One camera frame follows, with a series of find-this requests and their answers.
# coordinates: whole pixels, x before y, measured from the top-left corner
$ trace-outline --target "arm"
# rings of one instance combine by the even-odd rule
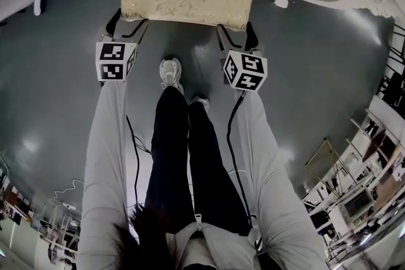
[[[125,91],[125,82],[106,82],[97,103],[84,177],[80,270],[115,268],[114,224],[127,222]]]
[[[322,241],[287,176],[257,93],[246,94],[238,124],[263,250],[282,269],[326,269]]]

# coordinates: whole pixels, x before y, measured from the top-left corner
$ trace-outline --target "black cable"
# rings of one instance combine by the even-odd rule
[[[242,103],[243,99],[245,98],[245,95],[246,95],[246,91],[243,91],[242,95],[239,97],[239,99],[236,102],[235,107],[232,110],[232,113],[230,115],[229,122],[228,122],[227,142],[228,142],[230,153],[232,155],[232,162],[234,163],[236,178],[238,179],[239,186],[240,186],[240,191],[242,192],[242,197],[243,197],[243,200],[244,200],[244,203],[245,203],[245,206],[246,206],[246,212],[247,212],[247,217],[248,217],[248,221],[249,221],[249,226],[252,228],[251,212],[249,210],[249,205],[247,204],[247,199],[246,199],[245,191],[243,190],[242,182],[240,180],[239,172],[237,172],[238,168],[237,168],[237,165],[236,165],[235,153],[234,153],[234,150],[232,149],[232,144],[230,142],[230,131],[231,131],[231,128],[232,128],[232,121],[234,120],[236,111],[238,110],[238,108],[239,108],[240,104]]]
[[[138,204],[138,191],[137,191],[137,184],[138,184],[138,176],[139,176],[139,155],[138,155],[138,150],[137,150],[137,144],[135,142],[135,135],[134,135],[134,130],[132,129],[132,125],[131,122],[129,121],[128,115],[125,115],[126,119],[127,119],[127,123],[129,126],[129,130],[131,132],[131,139],[132,139],[132,143],[134,145],[134,149],[135,149],[135,154],[137,155],[137,160],[138,160],[138,165],[137,165],[137,175],[135,177],[135,185],[134,185],[134,190],[135,190],[135,201]]]

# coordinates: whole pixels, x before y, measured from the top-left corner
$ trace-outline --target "person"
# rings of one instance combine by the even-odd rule
[[[127,86],[107,81],[101,89],[87,149],[78,268],[327,269],[323,244],[288,179],[259,95],[246,94],[237,118],[261,254],[222,165],[207,115],[209,101],[196,97],[187,105],[177,59],[163,60],[159,72],[164,91],[156,108],[153,167],[145,204],[131,215],[125,172]]]

